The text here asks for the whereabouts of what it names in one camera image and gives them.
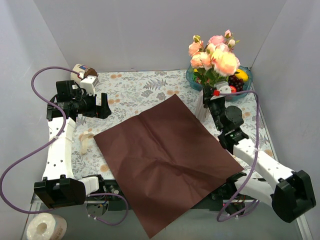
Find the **peach rose stem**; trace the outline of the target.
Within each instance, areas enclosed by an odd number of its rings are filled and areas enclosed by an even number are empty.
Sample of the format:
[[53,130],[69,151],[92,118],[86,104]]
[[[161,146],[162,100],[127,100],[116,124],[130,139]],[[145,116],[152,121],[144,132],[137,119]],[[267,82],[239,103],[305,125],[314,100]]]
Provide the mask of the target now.
[[216,49],[209,55],[211,69],[209,70],[209,85],[213,87],[219,82],[226,82],[234,75],[240,62],[234,53]]
[[208,72],[213,67],[210,52],[204,46],[204,41],[199,35],[194,35],[193,42],[188,46],[190,65],[196,81],[205,86],[208,83]]

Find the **pale pink rose stem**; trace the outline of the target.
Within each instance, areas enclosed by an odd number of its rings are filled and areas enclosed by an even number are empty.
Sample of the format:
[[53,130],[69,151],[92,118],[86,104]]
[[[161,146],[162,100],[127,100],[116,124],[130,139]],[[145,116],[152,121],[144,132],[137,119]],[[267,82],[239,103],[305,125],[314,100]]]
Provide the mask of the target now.
[[215,50],[220,50],[222,52],[229,52],[229,47],[224,43],[219,43],[218,45],[214,45],[213,43],[209,43],[206,46],[206,52],[208,54],[213,54]]

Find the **deep pink rose stem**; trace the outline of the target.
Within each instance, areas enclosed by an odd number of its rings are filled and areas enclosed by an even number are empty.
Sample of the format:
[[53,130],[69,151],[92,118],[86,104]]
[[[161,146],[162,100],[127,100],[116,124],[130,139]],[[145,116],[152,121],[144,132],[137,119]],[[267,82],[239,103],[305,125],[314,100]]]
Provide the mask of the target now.
[[233,33],[228,29],[224,32],[224,35],[214,35],[208,40],[209,43],[213,43],[214,45],[218,45],[220,43],[224,43],[229,47],[229,52],[232,52],[239,40],[235,40]]

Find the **red wrapping paper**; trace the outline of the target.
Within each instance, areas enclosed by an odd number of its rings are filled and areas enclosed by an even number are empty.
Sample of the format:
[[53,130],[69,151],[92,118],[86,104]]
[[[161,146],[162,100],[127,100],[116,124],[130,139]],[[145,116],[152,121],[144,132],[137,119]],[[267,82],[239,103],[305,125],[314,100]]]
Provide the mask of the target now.
[[94,140],[150,238],[242,171],[177,95]]

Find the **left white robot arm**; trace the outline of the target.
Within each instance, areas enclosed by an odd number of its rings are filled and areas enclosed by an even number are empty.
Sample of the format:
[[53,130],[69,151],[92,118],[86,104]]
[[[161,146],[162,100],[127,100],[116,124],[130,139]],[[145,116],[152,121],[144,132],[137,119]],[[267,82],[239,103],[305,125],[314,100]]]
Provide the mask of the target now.
[[79,83],[58,81],[57,94],[47,105],[49,138],[54,142],[48,147],[42,180],[34,184],[34,192],[49,209],[82,205],[88,195],[95,200],[106,196],[103,177],[95,174],[76,180],[71,161],[77,116],[106,119],[112,113],[106,93],[101,93],[101,104],[96,104],[97,83],[98,78],[93,75]]

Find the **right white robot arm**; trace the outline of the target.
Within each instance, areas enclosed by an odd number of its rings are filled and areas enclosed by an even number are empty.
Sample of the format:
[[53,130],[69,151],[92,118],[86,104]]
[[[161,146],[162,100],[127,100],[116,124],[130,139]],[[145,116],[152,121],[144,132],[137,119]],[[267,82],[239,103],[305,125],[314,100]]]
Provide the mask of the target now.
[[225,98],[231,95],[228,85],[202,90],[202,104],[220,132],[220,145],[250,165],[248,174],[234,174],[217,190],[221,197],[228,199],[220,212],[241,195],[249,196],[253,199],[250,205],[231,213],[231,218],[248,215],[247,209],[254,210],[262,202],[271,206],[281,220],[291,223],[317,205],[311,177],[304,170],[294,171],[282,165],[258,149],[259,143],[253,142],[241,129],[244,123],[241,109],[225,106]]

